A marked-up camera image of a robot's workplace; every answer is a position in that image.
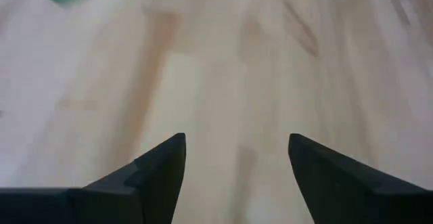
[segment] blurred floor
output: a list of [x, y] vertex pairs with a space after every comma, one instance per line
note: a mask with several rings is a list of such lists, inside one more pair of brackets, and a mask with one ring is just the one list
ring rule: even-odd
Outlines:
[[433, 0], [0, 0], [0, 184], [83, 186], [187, 134], [173, 223], [312, 223], [302, 133], [433, 188]]

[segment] wooden floor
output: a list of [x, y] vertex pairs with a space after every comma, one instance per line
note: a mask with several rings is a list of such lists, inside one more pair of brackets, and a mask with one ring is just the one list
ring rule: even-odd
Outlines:
[[433, 189], [433, 0], [0, 0], [0, 185], [187, 135], [173, 223], [312, 223], [302, 133]]

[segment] light wood floor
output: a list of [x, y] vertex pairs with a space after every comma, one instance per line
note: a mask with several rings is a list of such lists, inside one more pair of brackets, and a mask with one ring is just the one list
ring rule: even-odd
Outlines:
[[0, 185], [187, 134], [173, 223], [312, 223], [302, 133], [433, 189], [433, 0], [0, 0]]

